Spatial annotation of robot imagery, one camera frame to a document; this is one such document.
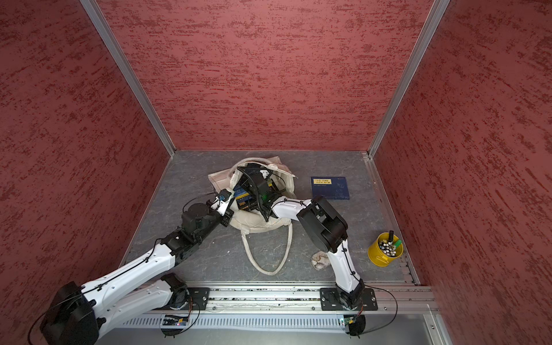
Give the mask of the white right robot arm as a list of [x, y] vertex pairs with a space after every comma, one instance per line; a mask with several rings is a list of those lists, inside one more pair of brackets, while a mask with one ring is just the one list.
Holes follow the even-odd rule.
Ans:
[[291, 177], [284, 170], [272, 170], [268, 165], [256, 162], [237, 166], [231, 187], [238, 211], [231, 225], [242, 232], [247, 256], [257, 270], [275, 275], [283, 264], [273, 271], [262, 269], [252, 256], [246, 235], [287, 227], [287, 247], [290, 247], [293, 222], [300, 223], [313, 244], [329, 259], [339, 302], [347, 309], [354, 309], [360, 304], [365, 286], [349, 252], [348, 224], [322, 196], [305, 200], [290, 198], [287, 182]]

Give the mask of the navy blue book top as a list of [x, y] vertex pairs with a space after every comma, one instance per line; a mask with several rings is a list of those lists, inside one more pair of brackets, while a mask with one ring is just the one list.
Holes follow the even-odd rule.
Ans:
[[349, 200], [349, 188], [345, 177], [311, 177], [313, 197], [321, 196], [328, 200]]

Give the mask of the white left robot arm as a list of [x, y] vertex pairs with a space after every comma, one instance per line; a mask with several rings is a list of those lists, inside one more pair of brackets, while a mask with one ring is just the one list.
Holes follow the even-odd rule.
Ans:
[[197, 203], [182, 224], [151, 250], [83, 285], [61, 287], [38, 323], [48, 344], [94, 344], [115, 326], [152, 309], [188, 302], [187, 285], [171, 269], [195, 253], [218, 225], [227, 226], [232, 200]]

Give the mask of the navy blue book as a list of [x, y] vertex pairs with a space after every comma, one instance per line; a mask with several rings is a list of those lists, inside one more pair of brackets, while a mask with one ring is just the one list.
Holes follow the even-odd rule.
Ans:
[[239, 185], [234, 187], [234, 198], [239, 210], [250, 211], [255, 207], [256, 198]]
[[345, 177], [311, 177], [313, 197], [321, 196], [328, 200], [349, 200], [349, 188]]

